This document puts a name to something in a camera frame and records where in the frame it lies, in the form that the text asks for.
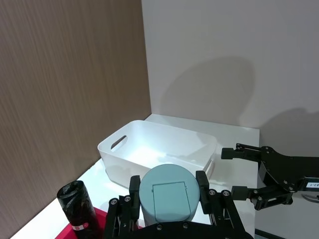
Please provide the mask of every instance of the white wall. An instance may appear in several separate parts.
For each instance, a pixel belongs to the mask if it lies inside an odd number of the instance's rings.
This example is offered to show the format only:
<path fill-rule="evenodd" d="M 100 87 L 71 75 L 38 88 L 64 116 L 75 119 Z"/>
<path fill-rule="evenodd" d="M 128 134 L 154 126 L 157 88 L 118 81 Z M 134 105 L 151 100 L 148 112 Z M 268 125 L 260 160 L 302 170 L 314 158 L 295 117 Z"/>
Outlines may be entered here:
<path fill-rule="evenodd" d="M 143 16 L 153 113 L 257 127 L 261 144 L 319 156 L 319 0 L 143 0 Z M 267 213 L 257 228 L 280 221 Z"/>

